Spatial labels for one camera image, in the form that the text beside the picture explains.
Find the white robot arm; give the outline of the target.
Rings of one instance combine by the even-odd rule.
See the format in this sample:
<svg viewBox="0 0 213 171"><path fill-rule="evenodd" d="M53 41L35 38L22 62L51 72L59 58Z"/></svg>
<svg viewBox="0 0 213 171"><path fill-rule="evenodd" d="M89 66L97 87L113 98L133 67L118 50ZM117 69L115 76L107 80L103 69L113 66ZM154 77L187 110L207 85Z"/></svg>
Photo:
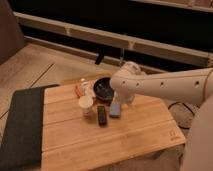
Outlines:
<svg viewBox="0 0 213 171"><path fill-rule="evenodd" d="M146 74L134 62L126 62L110 80L125 103L142 94L199 106L188 132L180 171L213 171L213 68Z"/></svg>

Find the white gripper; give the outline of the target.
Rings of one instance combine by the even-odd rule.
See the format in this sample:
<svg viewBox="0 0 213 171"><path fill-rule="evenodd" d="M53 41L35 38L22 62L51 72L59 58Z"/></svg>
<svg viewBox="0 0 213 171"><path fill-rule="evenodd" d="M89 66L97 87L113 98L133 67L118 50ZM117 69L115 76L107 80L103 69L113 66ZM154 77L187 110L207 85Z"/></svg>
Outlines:
<svg viewBox="0 0 213 171"><path fill-rule="evenodd" d="M120 104L132 105L135 95L124 91L116 91L115 98Z"/></svg>

